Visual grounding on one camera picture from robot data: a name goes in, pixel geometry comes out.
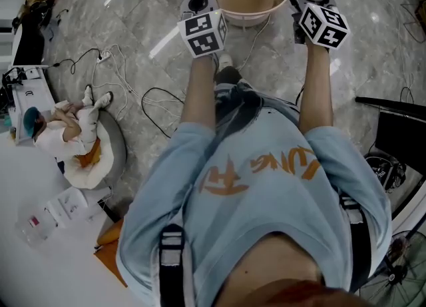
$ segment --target cable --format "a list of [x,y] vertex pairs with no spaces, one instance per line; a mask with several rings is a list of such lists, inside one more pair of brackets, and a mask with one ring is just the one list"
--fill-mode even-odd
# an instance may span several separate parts
[[63,9],[62,11],[59,11],[59,13],[56,15],[56,18],[61,18],[61,13],[64,11],[69,12],[68,9]]
[[51,68],[51,67],[59,67],[63,62],[65,62],[65,61],[70,61],[70,62],[72,62],[73,64],[71,65],[71,68],[70,68],[70,72],[71,72],[71,74],[72,75],[74,75],[75,74],[75,66],[76,66],[76,64],[87,54],[87,53],[89,53],[90,51],[92,51],[92,50],[96,50],[96,51],[98,51],[98,54],[99,54],[99,56],[98,56],[98,58],[101,60],[102,59],[102,57],[101,57],[101,51],[98,49],[98,48],[90,48],[88,51],[86,51],[84,54],[82,54],[80,57],[79,57],[79,59],[77,59],[76,61],[74,61],[73,59],[63,59],[62,61],[60,61],[60,62],[57,62],[57,63],[54,63],[53,65],[51,65],[49,68]]
[[8,98],[7,100],[8,100],[8,102],[6,103],[6,105],[4,105],[4,106],[3,106],[3,108],[1,108],[1,109],[0,109],[0,112],[1,112],[4,108],[6,108],[6,107],[7,107],[7,105],[10,103],[10,102],[9,102],[9,98]]
[[[112,53],[112,48],[113,47],[117,47],[117,49],[118,49],[118,51],[119,51],[119,53],[121,54],[121,57],[122,57],[122,59],[123,59],[123,64],[122,64],[122,75],[120,74],[120,70],[119,70],[119,68],[118,68],[118,63],[117,63],[117,61],[116,61],[116,58],[115,58],[115,56],[114,56],[114,53]],[[127,103],[128,103],[128,97],[127,97],[127,91],[128,92],[130,92],[130,93],[132,93],[134,96],[136,96],[139,100],[140,100],[140,102],[141,102],[141,107],[142,107],[142,102],[143,103],[146,103],[147,105],[151,105],[151,106],[155,106],[155,107],[159,107],[159,108],[161,108],[161,109],[164,109],[166,112],[168,112],[169,114],[171,114],[173,117],[176,117],[176,118],[180,118],[180,116],[179,115],[175,115],[174,113],[172,113],[172,112],[170,112],[166,107],[163,107],[163,106],[161,106],[161,105],[157,105],[157,103],[160,103],[160,102],[164,102],[164,101],[170,101],[170,102],[182,102],[178,97],[175,97],[175,98],[177,98],[177,100],[158,100],[158,101],[155,101],[155,100],[152,100],[152,99],[149,99],[149,98],[145,98],[144,96],[143,97],[141,97],[131,86],[130,86],[130,84],[127,82],[127,80],[126,80],[126,58],[124,57],[124,55],[123,55],[123,53],[122,53],[122,51],[121,51],[121,49],[120,49],[120,46],[118,45],[118,44],[113,44],[113,45],[110,45],[109,47],[107,47],[106,49],[105,49],[105,51],[107,51],[107,52],[109,52],[110,53],[110,55],[111,55],[111,57],[112,57],[112,59],[113,59],[113,61],[114,61],[114,64],[115,64],[115,68],[116,68],[116,75],[117,75],[117,77],[118,77],[118,79],[120,79],[123,83],[124,83],[124,85],[126,86],[126,88],[127,88],[127,90],[126,90],[126,88],[124,87],[124,85],[122,85],[121,83],[103,83],[103,84],[101,84],[101,85],[95,85],[94,84],[94,78],[95,78],[95,71],[96,71],[96,67],[97,67],[97,63],[95,64],[95,66],[94,66],[94,68],[93,68],[93,73],[92,73],[92,81],[91,81],[91,84],[92,84],[92,87],[93,88],[100,88],[100,87],[103,87],[103,86],[105,86],[105,85],[118,85],[118,86],[120,86],[122,89],[123,89],[123,91],[124,91],[124,97],[126,98],[126,102],[124,103],[124,105],[120,108],[120,110],[118,111],[118,113],[116,114],[116,120],[118,120],[118,117],[119,117],[119,115],[121,114],[121,112],[123,111],[123,109],[125,109],[126,108],[126,106],[127,106]]]
[[105,210],[105,206],[107,205],[107,202],[112,198],[112,196],[114,196],[114,185],[111,185],[110,186],[111,187],[111,193],[106,197],[106,198],[102,198],[99,202],[98,202],[98,204],[99,203],[103,203],[103,207],[102,207],[102,210],[104,211]]
[[181,102],[182,104],[184,103],[184,101],[182,101],[181,99],[179,99],[176,95],[174,95],[174,94],[172,94],[170,91],[167,91],[166,89],[162,89],[162,88],[158,88],[158,87],[153,87],[153,88],[150,88],[149,90],[147,90],[146,92],[145,92],[145,94],[143,94],[143,96],[142,96],[142,99],[140,100],[140,106],[142,107],[142,110],[143,110],[143,112],[144,112],[144,114],[146,115],[146,117],[148,118],[148,119],[150,119],[151,120],[151,122],[161,131],[161,133],[166,137],[166,138],[169,138],[170,139],[170,136],[169,135],[167,135],[166,134],[166,132],[164,132],[163,130],[162,130],[162,128],[160,127],[160,126],[158,126],[156,123],[155,123],[155,121],[154,120],[152,120],[151,119],[151,117],[146,113],[146,111],[145,111],[145,108],[144,108],[144,103],[146,103],[145,101],[144,101],[144,98],[145,98],[145,96],[147,96],[147,94],[149,94],[149,92],[151,92],[152,90],[154,90],[154,89],[156,89],[156,90],[159,90],[159,91],[164,91],[165,93],[168,93],[169,95],[171,95],[171,96],[173,96],[176,100],[178,100],[179,102]]
[[401,93],[399,94],[399,101],[400,101],[400,102],[404,102],[404,101],[402,101],[402,93],[404,92],[404,90],[405,90],[405,89],[407,89],[407,99],[408,99],[408,96],[410,96],[410,97],[411,97],[412,104],[414,105],[414,98],[413,98],[413,94],[411,93],[411,89],[410,89],[409,87],[403,87],[403,88],[401,89]]
[[[422,4],[422,10],[425,10],[425,4],[426,4],[426,1],[425,2],[423,2],[423,4]],[[420,27],[421,27],[421,24],[423,23],[423,24],[425,24],[426,22],[424,21],[424,20],[422,20],[422,19],[417,19],[417,17],[416,16],[414,16],[411,12],[410,12],[410,10],[408,10],[408,8],[406,8],[406,6],[417,6],[417,4],[400,4],[400,6],[402,7],[402,8],[404,8],[405,10],[406,10],[406,12],[408,12],[409,14],[410,14],[410,16],[412,16],[412,18],[414,18],[414,22],[408,22],[408,23],[404,23],[403,25],[404,25],[404,27],[405,27],[405,29],[407,30],[407,32],[410,34],[410,36],[416,41],[416,42],[418,42],[419,44],[423,44],[425,41],[426,41],[426,38],[424,38],[422,41],[420,41],[420,40],[418,40],[418,38],[416,38],[412,33],[411,33],[411,31],[407,28],[407,25],[410,25],[410,24],[417,24],[417,25],[420,25]]]
[[300,95],[302,95],[302,93],[303,93],[304,90],[305,90],[305,85],[302,86],[302,89],[300,89],[298,97],[296,97],[296,102],[294,103],[295,106],[298,105],[298,102],[299,102],[299,99],[300,99]]
[[254,37],[253,40],[253,44],[252,44],[252,48],[250,49],[250,52],[248,53],[248,56],[246,57],[246,59],[244,59],[244,62],[242,63],[242,65],[240,65],[238,67],[238,70],[241,71],[247,64],[248,59],[250,58],[250,56],[252,55],[253,52],[253,48],[254,45],[256,44],[256,39],[258,39],[258,37],[260,36],[261,33],[264,32],[265,28],[268,26],[269,22],[271,20],[271,15],[268,16],[268,20],[266,21],[266,23],[264,24],[264,26],[259,30],[259,32],[256,34],[256,36]]
[[375,140],[374,140],[374,142],[371,144],[370,148],[368,149],[368,153],[367,153],[367,154],[370,154],[371,149],[373,148],[373,146],[374,146],[374,145],[375,145]]

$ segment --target strap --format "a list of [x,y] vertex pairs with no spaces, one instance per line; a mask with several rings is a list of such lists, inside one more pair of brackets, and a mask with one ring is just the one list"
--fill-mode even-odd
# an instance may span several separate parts
[[162,229],[158,250],[160,257],[160,298],[163,307],[185,306],[182,263],[184,245],[184,230],[181,226],[169,224]]
[[371,242],[367,219],[356,201],[346,194],[339,195],[340,205],[349,218],[352,237],[352,278],[349,291],[356,292],[367,282],[371,270]]

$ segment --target shoe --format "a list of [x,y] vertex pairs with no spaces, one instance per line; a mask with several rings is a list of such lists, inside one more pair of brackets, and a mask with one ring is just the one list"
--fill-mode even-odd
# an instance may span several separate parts
[[102,95],[94,104],[95,108],[105,108],[108,106],[114,99],[114,94],[112,91],[109,91],[107,94]]
[[84,106],[93,106],[93,91],[92,91],[92,86],[91,85],[87,85],[86,89],[85,89],[85,97],[82,100]]
[[234,63],[232,62],[232,58],[229,54],[221,54],[219,58],[219,68],[218,71],[222,71],[226,67],[232,67]]

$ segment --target white table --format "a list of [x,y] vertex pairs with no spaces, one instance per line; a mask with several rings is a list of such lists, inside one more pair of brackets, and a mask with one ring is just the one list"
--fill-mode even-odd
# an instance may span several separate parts
[[[22,65],[15,66],[26,71],[27,77],[31,79],[23,80],[23,85],[13,85],[12,93],[15,107],[9,108],[9,116],[12,125],[16,128],[15,144],[23,143],[29,139],[29,136],[23,126],[23,116],[30,107],[36,107],[43,115],[49,115],[51,109],[55,106],[55,101],[47,86],[46,78],[43,73],[44,66],[40,65]],[[14,78],[14,71],[9,74]]]

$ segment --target fan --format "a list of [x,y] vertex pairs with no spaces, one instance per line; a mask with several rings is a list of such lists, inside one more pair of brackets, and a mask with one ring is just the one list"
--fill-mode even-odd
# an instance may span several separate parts
[[426,237],[403,231],[392,238],[385,260],[359,290],[359,295],[378,307],[406,307],[425,293]]

